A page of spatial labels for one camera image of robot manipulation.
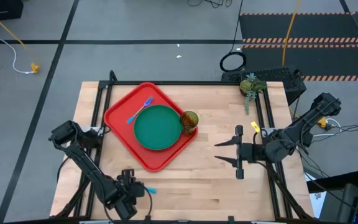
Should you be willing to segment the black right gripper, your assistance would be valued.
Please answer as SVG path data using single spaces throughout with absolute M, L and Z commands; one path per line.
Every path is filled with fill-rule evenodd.
M 243 143 L 243 126 L 237 125 L 235 127 L 235 136 L 230 140 L 222 143 L 215 144 L 215 146 L 231 146 L 236 145 L 236 159 L 215 156 L 215 158 L 226 161 L 230 163 L 233 167 L 236 168 L 236 179 L 244 179 L 244 169 L 242 167 L 242 162 L 247 161 L 248 163 L 256 163 L 256 161 L 264 161 L 266 156 L 264 155 L 264 145 L 257 144 L 255 142 L 258 132 L 255 132 L 252 137 L 252 143 Z

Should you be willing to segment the green round plate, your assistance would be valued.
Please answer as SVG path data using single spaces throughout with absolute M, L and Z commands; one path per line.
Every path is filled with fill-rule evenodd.
M 153 105 L 142 110 L 134 121 L 137 142 L 150 150 L 161 151 L 173 146 L 181 136 L 178 113 L 165 105 Z

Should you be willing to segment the iridescent blue metal fork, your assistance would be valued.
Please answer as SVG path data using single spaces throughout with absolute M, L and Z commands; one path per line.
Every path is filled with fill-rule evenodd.
M 144 102 L 144 104 L 139 108 L 139 110 L 137 112 L 135 112 L 127 121 L 127 124 L 130 124 L 135 118 L 136 116 L 146 107 L 148 107 L 149 105 L 151 105 L 151 103 L 153 102 L 154 98 L 153 96 L 149 96 L 147 98 L 147 100 Z

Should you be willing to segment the red plastic tray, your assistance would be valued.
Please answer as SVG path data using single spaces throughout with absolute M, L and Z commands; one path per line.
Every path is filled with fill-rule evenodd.
M 126 93 L 105 112 L 104 123 L 110 127 L 114 135 L 125 145 L 145 170 L 158 172 L 174 160 L 196 138 L 198 128 L 191 136 L 185 136 L 182 129 L 178 141 L 165 150 L 153 151 L 141 146 L 134 135 L 135 119 L 130 124 L 127 124 L 126 121 L 139 110 L 149 96 L 153 96 L 154 100 L 148 107 L 165 105 L 173 108 L 179 117 L 183 113 L 183 110 L 157 85 L 144 82 Z

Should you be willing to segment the small potted succulent plant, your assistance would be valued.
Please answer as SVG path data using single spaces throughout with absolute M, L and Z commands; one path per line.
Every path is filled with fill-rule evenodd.
M 255 101 L 259 93 L 262 93 L 267 85 L 264 81 L 258 79 L 255 73 L 246 75 L 246 79 L 240 82 L 239 89 L 244 94 L 244 110 L 249 115 L 249 105 L 251 101 Z

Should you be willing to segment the black hazard-striped floor mat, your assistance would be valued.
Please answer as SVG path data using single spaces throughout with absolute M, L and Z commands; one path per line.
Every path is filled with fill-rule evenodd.
M 358 44 L 358 27 L 349 13 L 243 13 L 247 44 Z
M 244 45 L 247 71 L 299 69 L 306 81 L 358 81 L 358 45 Z

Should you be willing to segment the black box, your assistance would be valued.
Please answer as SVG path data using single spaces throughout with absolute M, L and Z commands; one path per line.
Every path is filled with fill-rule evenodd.
M 0 21 L 20 19 L 23 8 L 22 0 L 0 0 Z

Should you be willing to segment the black aluminium table frame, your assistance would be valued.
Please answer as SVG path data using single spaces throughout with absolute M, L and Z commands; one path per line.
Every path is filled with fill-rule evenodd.
M 200 118 L 198 135 L 184 151 L 160 172 L 148 172 L 112 133 L 104 137 L 100 168 L 114 178 L 122 169 L 135 169 L 135 176 L 146 186 L 157 189 L 153 194 L 152 220 L 225 221 L 274 220 L 273 207 L 265 169 L 245 164 L 245 179 L 236 180 L 230 164 L 215 155 L 235 157 L 234 146 L 214 147 L 229 140 L 234 128 L 244 126 L 243 141 L 252 142 L 252 121 L 258 121 L 255 104 L 250 115 L 243 109 L 243 97 L 237 85 L 222 82 L 162 81 L 156 83 L 180 108 L 194 111 Z M 268 82 L 268 94 L 276 127 L 291 123 L 283 84 Z M 99 82 L 83 82 L 74 112 L 74 121 L 83 129 L 91 123 Z M 311 200 L 298 152 L 284 159 L 287 186 L 296 201 L 309 215 Z M 81 172 L 73 161 L 62 168 L 50 215 L 61 212 L 76 192 Z

